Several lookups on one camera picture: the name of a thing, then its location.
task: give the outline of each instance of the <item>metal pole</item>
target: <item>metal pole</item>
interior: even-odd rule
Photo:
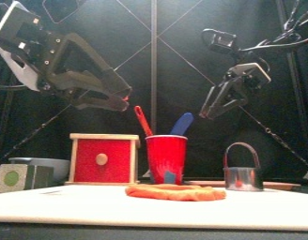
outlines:
[[[278,3],[278,14],[279,14],[279,21],[282,25],[282,31],[283,25],[286,24],[288,18],[286,13],[286,7],[283,0],[276,0]],[[298,116],[300,121],[300,127],[302,127],[302,135],[306,141],[306,150],[307,150],[307,158],[308,158],[308,122],[306,117],[306,107],[303,102],[303,95],[300,92],[300,78],[298,74],[298,63],[296,63],[296,54],[295,53],[287,53],[287,60],[288,60],[288,66],[291,71],[291,78],[292,78],[292,85],[295,89],[295,96],[296,96],[296,102],[298,102]]]
[[[156,64],[156,58],[157,58],[157,33],[156,33],[156,27],[157,27],[157,3],[156,0],[152,0],[152,97],[151,97],[151,128],[153,134],[156,133],[156,72],[157,72],[157,64]]]

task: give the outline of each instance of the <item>black backdrop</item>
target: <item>black backdrop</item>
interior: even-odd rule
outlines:
[[[68,108],[10,157],[70,159],[70,133],[136,134],[141,141],[139,174],[143,174],[148,169],[145,135],[133,106],[140,105],[151,119],[152,1],[88,0],[61,23],[52,22],[41,0],[20,2],[42,16],[46,28],[62,34],[76,32],[89,41],[133,87],[133,93],[125,112]],[[304,81],[304,78],[308,80],[308,46],[298,51],[299,87],[291,77],[287,55],[268,52],[263,58],[271,66],[272,81],[249,104],[224,113],[215,121],[197,116],[211,87],[220,83],[233,65],[229,56],[207,50],[200,40],[201,30],[215,28],[236,34],[240,48],[255,46],[265,38],[274,39],[282,31],[278,1],[157,0],[156,3],[155,132],[168,134],[183,113],[195,115],[185,134],[185,176],[221,177],[224,150],[232,142],[244,141],[257,150],[265,178],[302,177],[308,170],[306,165],[260,124],[308,161],[308,81]],[[284,1],[287,12],[292,3]],[[0,81],[2,78],[10,80],[9,74],[1,73]],[[6,93],[0,93],[0,116],[4,116],[1,98],[6,99]],[[12,94],[9,117],[0,117],[0,127],[6,127],[5,131],[0,128],[0,157],[66,106],[60,98],[30,90]],[[245,151],[232,151],[231,160],[233,165],[251,165]]]

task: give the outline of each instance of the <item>bucket handle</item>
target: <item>bucket handle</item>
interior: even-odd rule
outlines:
[[[223,157],[223,165],[224,165],[224,168],[228,168],[228,152],[229,152],[229,149],[231,149],[231,147],[232,147],[233,145],[241,145],[241,146],[244,146],[244,147],[248,148],[248,150],[249,150],[249,152],[251,152],[251,154],[252,154],[252,156],[253,156],[253,161],[255,161],[256,167],[260,168],[260,166],[259,166],[257,152],[256,152],[255,148],[253,148],[248,143],[245,143],[245,142],[235,142],[235,143],[232,143],[232,144],[228,146],[228,148],[227,148],[227,150],[225,150],[224,157]]]

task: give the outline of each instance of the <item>small box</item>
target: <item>small box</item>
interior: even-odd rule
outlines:
[[[137,182],[137,135],[70,134],[68,184],[125,185]]]
[[[1,164],[0,193],[48,188],[52,186],[53,168],[26,164]]]

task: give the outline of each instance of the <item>table surface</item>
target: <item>table surface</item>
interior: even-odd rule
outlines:
[[[0,222],[308,231],[308,194],[227,190],[211,202],[125,195],[124,186],[64,186],[0,194]]]

